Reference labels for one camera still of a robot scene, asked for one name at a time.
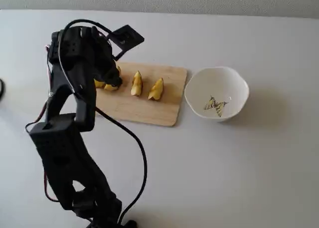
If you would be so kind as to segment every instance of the black object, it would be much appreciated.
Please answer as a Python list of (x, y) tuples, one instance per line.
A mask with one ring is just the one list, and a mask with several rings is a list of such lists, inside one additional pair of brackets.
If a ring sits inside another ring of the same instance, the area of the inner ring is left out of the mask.
[(0, 99), (2, 98), (4, 93), (4, 81), (0, 79)]
[[(112, 55), (108, 39), (122, 49), (116, 57)], [(37, 123), (29, 134), (60, 204), (81, 218), (93, 218), (91, 227), (123, 227), (117, 223), (122, 202), (110, 190), (80, 135), (80, 132), (94, 128), (96, 90), (93, 78), (121, 85), (114, 60), (143, 41), (144, 38), (128, 25), (110, 32), (107, 37), (94, 26), (76, 26), (52, 34), (48, 58), (53, 67), (46, 118), (45, 122)], [(76, 97), (76, 113), (60, 114), (72, 93)], [(81, 183), (84, 190), (75, 191), (73, 181)], [(137, 224), (129, 221), (125, 227), (136, 228)]]

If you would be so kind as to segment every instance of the white tabletop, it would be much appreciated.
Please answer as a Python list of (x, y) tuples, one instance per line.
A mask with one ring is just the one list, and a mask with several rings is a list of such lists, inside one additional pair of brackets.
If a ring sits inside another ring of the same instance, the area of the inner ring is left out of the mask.
[[(224, 124), (197, 117), (185, 100), (173, 128), (124, 122), (149, 162), (145, 193), (126, 219), (141, 228), (318, 227), (319, 20), (31, 10), (0, 11), (1, 227), (87, 225), (45, 198), (41, 159), (23, 129), (46, 99), (44, 45), (76, 18), (144, 36), (122, 61), (183, 66), (189, 78), (225, 65), (250, 86), (243, 111)], [(101, 117), (83, 137), (126, 206), (143, 177), (137, 144)]]

